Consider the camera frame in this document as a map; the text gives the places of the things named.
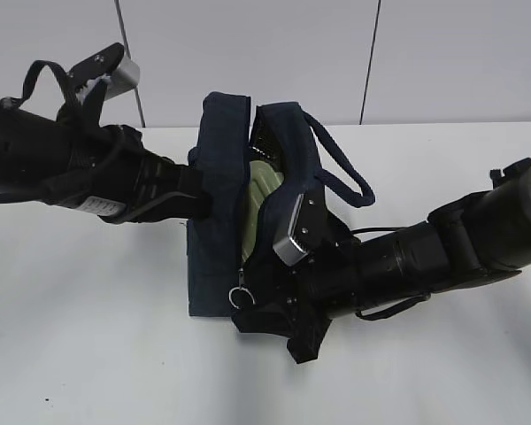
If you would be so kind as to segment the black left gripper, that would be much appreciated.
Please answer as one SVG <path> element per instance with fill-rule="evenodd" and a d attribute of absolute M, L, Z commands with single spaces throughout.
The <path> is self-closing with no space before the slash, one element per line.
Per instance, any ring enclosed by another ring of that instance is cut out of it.
<path fill-rule="evenodd" d="M 147 150 L 132 127 L 107 126 L 99 135 L 71 143 L 67 169 L 45 179 L 45 204 L 92 213 L 109 224 L 209 216 L 212 197 L 203 191 L 199 170 Z"/>

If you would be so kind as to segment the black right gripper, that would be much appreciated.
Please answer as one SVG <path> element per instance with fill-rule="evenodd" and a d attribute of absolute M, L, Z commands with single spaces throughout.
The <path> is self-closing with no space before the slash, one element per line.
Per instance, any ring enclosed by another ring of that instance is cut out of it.
<path fill-rule="evenodd" d="M 360 247 L 351 234 L 324 240 L 293 267 L 273 248 L 243 265 L 255 303 L 232 316 L 241 333 L 285 336 L 297 364 L 316 360 L 333 318 L 363 309 Z"/>

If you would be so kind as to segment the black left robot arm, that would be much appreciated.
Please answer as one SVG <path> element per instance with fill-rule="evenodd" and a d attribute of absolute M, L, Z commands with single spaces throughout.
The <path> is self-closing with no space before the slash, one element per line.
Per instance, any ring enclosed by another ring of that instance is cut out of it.
<path fill-rule="evenodd" d="M 22 108 L 44 68 L 64 98 L 55 120 Z M 21 97 L 0 99 L 0 205 L 38 202 L 112 225 L 207 218 L 212 197 L 201 171 L 149 151 L 134 127 L 100 126 L 106 90 L 99 81 L 80 99 L 61 65 L 29 67 Z"/>

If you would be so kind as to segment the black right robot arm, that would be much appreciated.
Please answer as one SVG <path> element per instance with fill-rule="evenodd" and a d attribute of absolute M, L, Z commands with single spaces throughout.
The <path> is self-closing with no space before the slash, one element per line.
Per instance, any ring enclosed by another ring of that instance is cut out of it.
<path fill-rule="evenodd" d="M 510 279 L 531 265 L 531 159 L 490 173 L 492 187 L 410 227 L 361 241 L 319 190 L 300 194 L 233 317 L 248 334 L 283 336 L 296 363 L 319 356 L 331 322 L 381 321 L 434 294 Z"/>

